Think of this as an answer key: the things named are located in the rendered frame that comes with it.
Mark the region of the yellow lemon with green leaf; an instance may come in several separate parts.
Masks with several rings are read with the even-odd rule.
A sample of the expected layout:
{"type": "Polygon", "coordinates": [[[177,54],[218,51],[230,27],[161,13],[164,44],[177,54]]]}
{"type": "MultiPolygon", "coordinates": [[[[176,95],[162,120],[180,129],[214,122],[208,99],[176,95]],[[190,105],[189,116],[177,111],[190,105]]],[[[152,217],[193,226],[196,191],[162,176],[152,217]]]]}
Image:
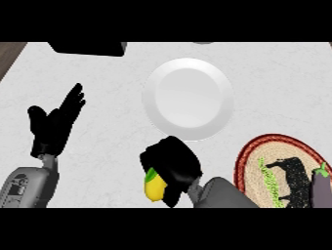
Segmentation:
{"type": "Polygon", "coordinates": [[[145,194],[152,202],[164,199],[167,182],[153,168],[149,169],[145,178],[145,194]]]}

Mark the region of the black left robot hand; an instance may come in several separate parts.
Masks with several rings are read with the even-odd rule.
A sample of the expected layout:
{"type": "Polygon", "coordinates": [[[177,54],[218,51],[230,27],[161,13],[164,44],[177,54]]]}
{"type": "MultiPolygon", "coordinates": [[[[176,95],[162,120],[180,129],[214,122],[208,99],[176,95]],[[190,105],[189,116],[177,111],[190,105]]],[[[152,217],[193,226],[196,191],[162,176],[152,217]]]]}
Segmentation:
{"type": "Polygon", "coordinates": [[[61,106],[49,113],[37,105],[28,108],[33,132],[31,157],[38,158],[46,154],[58,156],[62,153],[84,104],[83,85],[77,83],[61,106]]]}

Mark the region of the white round plate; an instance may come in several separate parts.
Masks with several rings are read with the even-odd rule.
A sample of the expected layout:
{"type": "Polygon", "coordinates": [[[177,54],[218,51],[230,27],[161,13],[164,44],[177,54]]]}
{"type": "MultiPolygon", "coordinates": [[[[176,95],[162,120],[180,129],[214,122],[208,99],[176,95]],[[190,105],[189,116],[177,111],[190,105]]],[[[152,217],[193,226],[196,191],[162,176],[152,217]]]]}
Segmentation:
{"type": "Polygon", "coordinates": [[[152,72],[143,106],[155,127],[183,141],[215,136],[233,116],[233,85],[208,62],[181,58],[152,72]]]}

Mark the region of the round woven red-rimmed placemat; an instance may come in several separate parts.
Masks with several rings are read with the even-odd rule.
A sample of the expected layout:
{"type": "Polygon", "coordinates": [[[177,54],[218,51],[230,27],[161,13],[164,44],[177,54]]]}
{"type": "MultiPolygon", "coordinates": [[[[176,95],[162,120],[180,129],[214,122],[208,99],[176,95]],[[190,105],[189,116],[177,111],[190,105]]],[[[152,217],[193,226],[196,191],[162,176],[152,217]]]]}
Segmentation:
{"type": "Polygon", "coordinates": [[[264,134],[243,146],[234,162],[233,184],[261,208],[313,208],[311,173],[326,163],[316,150],[298,139],[264,134]]]}

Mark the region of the purple eggplant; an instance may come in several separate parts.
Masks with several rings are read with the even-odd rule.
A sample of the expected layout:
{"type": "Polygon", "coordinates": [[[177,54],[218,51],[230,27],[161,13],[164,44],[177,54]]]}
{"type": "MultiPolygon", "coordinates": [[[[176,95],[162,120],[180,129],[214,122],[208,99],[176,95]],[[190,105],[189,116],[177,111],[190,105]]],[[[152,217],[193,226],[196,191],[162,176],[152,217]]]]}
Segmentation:
{"type": "Polygon", "coordinates": [[[326,163],[321,163],[311,173],[310,202],[313,208],[332,208],[330,174],[326,163]]]}

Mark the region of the black box appliance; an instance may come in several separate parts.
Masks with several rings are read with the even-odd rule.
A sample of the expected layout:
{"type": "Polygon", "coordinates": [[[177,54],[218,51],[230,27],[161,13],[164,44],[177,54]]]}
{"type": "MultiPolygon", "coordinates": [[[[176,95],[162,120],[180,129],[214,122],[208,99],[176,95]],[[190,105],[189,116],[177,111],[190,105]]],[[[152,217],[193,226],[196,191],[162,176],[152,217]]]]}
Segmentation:
{"type": "Polygon", "coordinates": [[[53,51],[61,54],[122,57],[125,42],[50,42],[53,51]]]}

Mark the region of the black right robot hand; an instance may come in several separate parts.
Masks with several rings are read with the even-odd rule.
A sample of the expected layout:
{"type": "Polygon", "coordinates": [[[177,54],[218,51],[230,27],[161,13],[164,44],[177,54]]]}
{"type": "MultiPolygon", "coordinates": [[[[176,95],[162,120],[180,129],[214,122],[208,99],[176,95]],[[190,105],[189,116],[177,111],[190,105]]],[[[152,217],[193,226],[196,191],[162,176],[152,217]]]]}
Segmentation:
{"type": "Polygon", "coordinates": [[[202,177],[196,154],[176,136],[168,136],[146,147],[140,153],[140,164],[145,171],[153,168],[164,179],[167,187],[162,202],[173,208],[180,194],[187,192],[195,180],[202,177]]]}

